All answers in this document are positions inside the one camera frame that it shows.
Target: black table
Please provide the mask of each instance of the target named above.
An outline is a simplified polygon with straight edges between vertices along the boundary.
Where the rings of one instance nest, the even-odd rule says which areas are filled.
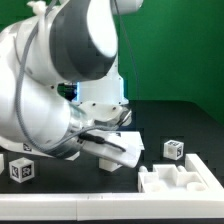
[[[131,101],[130,107],[133,110],[133,122],[122,130],[139,131],[145,146],[136,168],[122,167],[109,173],[98,168],[98,158],[83,152],[77,160],[71,162],[1,149],[1,153],[5,156],[5,170],[0,176],[0,193],[137,192],[137,172],[141,165],[151,170],[153,164],[184,164],[184,157],[178,161],[163,158],[163,144],[170,139],[183,141],[184,154],[197,153],[224,185],[224,126],[217,123],[197,105],[189,102]],[[34,179],[19,184],[9,178],[8,162],[23,156],[35,161],[36,175]],[[122,222],[136,223],[133,220]],[[180,223],[180,220],[153,220],[151,223],[169,222]],[[185,222],[224,223],[224,220],[181,221],[181,223]],[[141,220],[138,223],[149,223],[149,221]]]

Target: white block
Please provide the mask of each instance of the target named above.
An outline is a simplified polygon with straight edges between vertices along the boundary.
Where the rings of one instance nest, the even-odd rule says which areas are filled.
[[[99,168],[109,171],[109,172],[114,172],[115,170],[119,169],[120,167],[122,167],[122,165],[111,162],[109,160],[100,158],[99,159]]]
[[[9,163],[10,178],[22,183],[34,177],[34,162],[21,158]]]
[[[164,143],[163,156],[169,159],[178,160],[183,156],[184,143],[169,140]]]

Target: cube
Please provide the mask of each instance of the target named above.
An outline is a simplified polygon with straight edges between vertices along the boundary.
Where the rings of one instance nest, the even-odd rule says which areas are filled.
[[[34,177],[34,162],[21,158],[9,163],[10,178],[22,183]]]
[[[178,160],[183,156],[184,143],[174,140],[169,140],[164,143],[163,157]]]

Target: green backdrop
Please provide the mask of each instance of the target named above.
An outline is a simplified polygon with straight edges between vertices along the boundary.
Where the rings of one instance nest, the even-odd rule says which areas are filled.
[[[27,0],[1,0],[0,29],[31,16]],[[139,99],[185,100],[224,124],[224,0],[145,0],[123,16],[139,74]],[[124,35],[119,71],[138,99]]]

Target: black cable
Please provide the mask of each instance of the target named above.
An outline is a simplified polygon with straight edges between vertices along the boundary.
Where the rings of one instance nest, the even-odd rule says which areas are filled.
[[[123,147],[121,147],[121,146],[119,146],[115,143],[109,142],[101,136],[96,136],[96,135],[92,135],[92,134],[89,134],[89,133],[83,133],[83,134],[79,135],[79,138],[82,139],[82,140],[95,142],[96,144],[100,144],[100,145],[102,145],[102,144],[110,145],[112,147],[120,149],[122,152],[126,152],[125,148],[123,148]]]

